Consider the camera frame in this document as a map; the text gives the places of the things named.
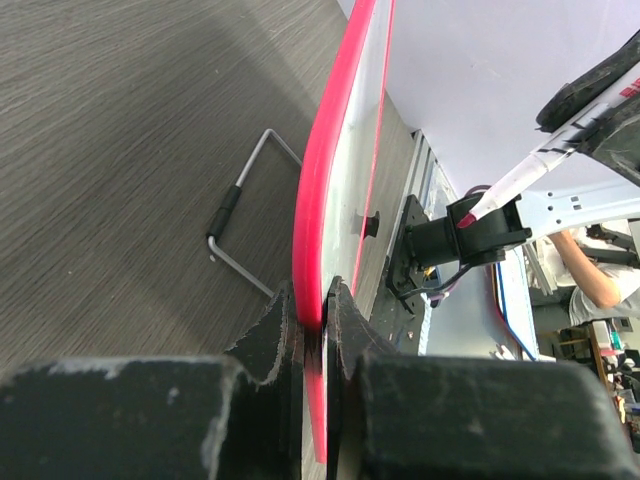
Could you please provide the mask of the person forearm in background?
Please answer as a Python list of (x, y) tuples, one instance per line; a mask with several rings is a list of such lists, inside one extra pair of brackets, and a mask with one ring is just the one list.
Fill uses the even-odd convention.
[(615, 282), (591, 262), (568, 231), (551, 234), (549, 240), (576, 285), (596, 307), (608, 309), (621, 302), (620, 291)]

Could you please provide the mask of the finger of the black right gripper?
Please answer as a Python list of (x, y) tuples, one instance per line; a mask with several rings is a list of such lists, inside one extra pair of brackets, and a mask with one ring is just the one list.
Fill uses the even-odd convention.
[(639, 182), (639, 111), (618, 109), (600, 122), (579, 152), (631, 183)]
[(616, 52), (561, 87), (538, 113), (539, 129), (553, 133), (618, 81), (639, 62), (639, 43), (639, 35), (634, 34)]

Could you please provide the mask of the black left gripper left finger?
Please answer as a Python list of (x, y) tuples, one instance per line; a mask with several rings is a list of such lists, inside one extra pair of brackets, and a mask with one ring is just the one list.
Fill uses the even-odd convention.
[(5, 479), (297, 479), (302, 333), (292, 287), (216, 356), (71, 357), (1, 383)]

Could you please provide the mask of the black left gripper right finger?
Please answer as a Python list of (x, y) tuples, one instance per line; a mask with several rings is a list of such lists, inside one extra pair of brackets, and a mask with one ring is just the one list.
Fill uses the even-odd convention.
[(324, 307), (331, 479), (635, 479), (601, 383), (573, 363), (406, 355), (341, 278)]

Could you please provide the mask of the purple capped marker pen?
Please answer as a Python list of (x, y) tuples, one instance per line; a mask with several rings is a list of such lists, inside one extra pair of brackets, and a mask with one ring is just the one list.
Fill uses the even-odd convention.
[(639, 65), (570, 117), (550, 137), (534, 148), (519, 164), (492, 185), (457, 223), (464, 229), (526, 190), (571, 156), (606, 114), (639, 92)]

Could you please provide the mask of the pink framed whiteboard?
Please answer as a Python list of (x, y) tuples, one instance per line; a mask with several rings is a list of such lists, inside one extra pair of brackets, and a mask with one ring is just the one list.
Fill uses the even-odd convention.
[(308, 138), (292, 246), (296, 314), (315, 458), (328, 460), (326, 303), (358, 274), (375, 178), (395, 4), (354, 3)]

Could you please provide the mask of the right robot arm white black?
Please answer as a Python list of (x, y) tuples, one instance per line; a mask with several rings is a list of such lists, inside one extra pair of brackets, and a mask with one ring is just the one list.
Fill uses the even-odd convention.
[[(492, 187), (450, 204), (439, 219), (408, 196), (393, 259), (420, 267), (457, 261), (476, 267), (563, 229), (639, 217), (639, 37), (571, 83), (536, 117), (542, 144)], [(574, 154), (607, 167), (619, 180), (569, 190), (532, 185)]]

